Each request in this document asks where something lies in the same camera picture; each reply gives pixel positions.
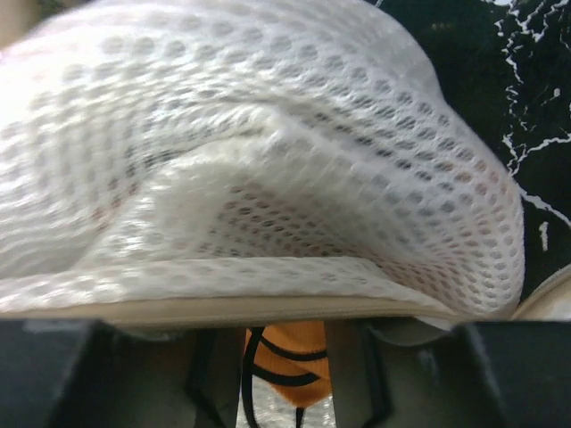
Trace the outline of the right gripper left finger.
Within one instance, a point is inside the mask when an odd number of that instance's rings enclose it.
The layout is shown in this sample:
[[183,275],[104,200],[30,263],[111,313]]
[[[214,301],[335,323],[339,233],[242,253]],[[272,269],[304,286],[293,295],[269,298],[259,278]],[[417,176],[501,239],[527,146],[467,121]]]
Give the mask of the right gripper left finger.
[[1,323],[3,427],[233,427],[236,338],[94,319]]

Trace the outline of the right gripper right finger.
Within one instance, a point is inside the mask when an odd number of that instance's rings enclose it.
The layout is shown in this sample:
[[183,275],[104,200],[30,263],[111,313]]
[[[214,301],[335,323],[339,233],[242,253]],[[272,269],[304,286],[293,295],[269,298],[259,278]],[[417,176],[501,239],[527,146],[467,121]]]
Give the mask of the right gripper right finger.
[[568,427],[570,324],[476,322],[398,345],[368,320],[327,322],[339,427]]

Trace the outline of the orange bra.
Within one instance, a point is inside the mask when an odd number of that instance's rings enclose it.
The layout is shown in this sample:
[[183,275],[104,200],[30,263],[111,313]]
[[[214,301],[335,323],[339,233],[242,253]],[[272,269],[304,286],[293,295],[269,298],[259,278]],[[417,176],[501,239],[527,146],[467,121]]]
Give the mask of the orange bra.
[[265,381],[294,406],[295,425],[302,427],[306,409],[332,393],[324,323],[299,321],[246,330],[240,392],[245,419],[257,427],[253,378]]

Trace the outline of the white mesh laundry bag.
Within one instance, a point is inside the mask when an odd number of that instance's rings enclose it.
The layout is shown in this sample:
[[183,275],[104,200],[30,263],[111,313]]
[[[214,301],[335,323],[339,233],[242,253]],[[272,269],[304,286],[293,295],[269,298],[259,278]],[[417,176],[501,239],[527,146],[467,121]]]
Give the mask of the white mesh laundry bag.
[[1,59],[1,314],[567,320],[518,184],[362,1],[95,1]]

